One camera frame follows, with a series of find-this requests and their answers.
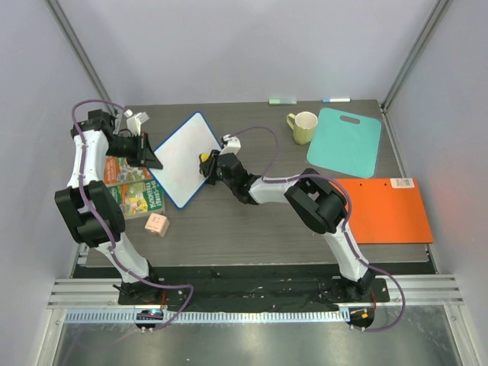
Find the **green marker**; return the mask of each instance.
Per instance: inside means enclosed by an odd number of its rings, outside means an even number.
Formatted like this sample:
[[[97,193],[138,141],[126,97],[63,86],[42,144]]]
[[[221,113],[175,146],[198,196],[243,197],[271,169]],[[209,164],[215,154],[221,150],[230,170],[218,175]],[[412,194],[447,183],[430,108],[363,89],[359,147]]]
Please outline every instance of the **green marker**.
[[[270,98],[268,103],[270,105],[278,105],[278,104],[296,104],[297,103],[297,99],[295,98]]]

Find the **book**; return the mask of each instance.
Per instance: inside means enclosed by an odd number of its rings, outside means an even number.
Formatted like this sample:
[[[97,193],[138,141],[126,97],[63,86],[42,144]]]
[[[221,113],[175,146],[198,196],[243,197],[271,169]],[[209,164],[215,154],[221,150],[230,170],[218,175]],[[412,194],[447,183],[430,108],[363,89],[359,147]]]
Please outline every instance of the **book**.
[[[164,212],[164,192],[154,179],[109,187],[126,220]]]
[[[151,173],[146,168],[130,166],[125,158],[109,156],[105,160],[104,183],[107,187],[151,178]]]

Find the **blue board frame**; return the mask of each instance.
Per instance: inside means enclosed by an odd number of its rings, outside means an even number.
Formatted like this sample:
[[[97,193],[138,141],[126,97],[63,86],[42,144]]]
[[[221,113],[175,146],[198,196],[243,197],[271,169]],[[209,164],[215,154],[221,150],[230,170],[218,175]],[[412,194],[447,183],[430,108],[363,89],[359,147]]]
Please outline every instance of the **blue board frame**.
[[[182,128],[191,118],[193,118],[196,114],[200,114],[202,116],[202,118],[204,119],[205,123],[207,124],[210,132],[213,134],[213,137],[215,137],[215,141],[217,142],[217,145],[220,146],[220,143],[219,143],[219,139],[217,138],[217,135],[215,134],[214,130],[212,129],[211,125],[209,125],[208,121],[207,121],[207,118],[205,118],[205,115],[201,112],[201,111],[196,111],[194,112],[185,122],[183,122],[176,130],[174,130],[168,137],[166,137],[159,145],[158,147],[156,147],[154,149],[154,153],[156,153],[156,151],[166,142],[169,140],[169,138],[171,136],[173,136],[175,133],[177,133],[180,128]],[[195,191],[195,193],[192,194],[192,196],[190,197],[190,199],[188,199],[188,201],[186,202],[186,204],[184,204],[182,207],[178,207],[178,205],[173,201],[171,195],[168,194],[168,192],[165,190],[164,186],[161,184],[161,182],[158,180],[158,178],[155,177],[155,175],[153,174],[153,172],[151,172],[151,169],[148,169],[149,170],[149,173],[151,174],[151,176],[154,178],[155,181],[158,182],[158,184],[161,186],[162,190],[165,192],[165,194],[169,197],[169,199],[171,200],[171,202],[175,205],[176,208],[178,208],[179,210],[183,210],[185,207],[187,207],[187,205],[190,203],[190,201],[193,199],[193,197],[195,197],[195,195],[202,189],[202,187],[204,186],[205,184],[205,181],[202,182],[202,184],[200,185],[200,187],[198,187],[198,189]]]

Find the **teal cutting board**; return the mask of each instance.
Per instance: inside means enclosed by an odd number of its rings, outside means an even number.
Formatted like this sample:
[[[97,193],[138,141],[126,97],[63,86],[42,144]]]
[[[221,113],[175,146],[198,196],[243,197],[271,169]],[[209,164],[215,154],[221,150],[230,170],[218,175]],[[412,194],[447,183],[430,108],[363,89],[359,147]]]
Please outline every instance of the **teal cutting board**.
[[[310,143],[310,164],[360,178],[374,175],[381,122],[375,118],[324,108]]]

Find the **ceramic mug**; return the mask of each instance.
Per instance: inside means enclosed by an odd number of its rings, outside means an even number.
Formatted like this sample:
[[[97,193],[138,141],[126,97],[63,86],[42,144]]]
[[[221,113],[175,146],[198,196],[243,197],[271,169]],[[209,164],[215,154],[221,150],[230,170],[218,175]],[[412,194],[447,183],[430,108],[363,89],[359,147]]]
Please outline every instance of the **ceramic mug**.
[[[299,145],[305,145],[312,140],[318,122],[317,116],[312,112],[287,115],[288,126],[293,130],[293,140]]]

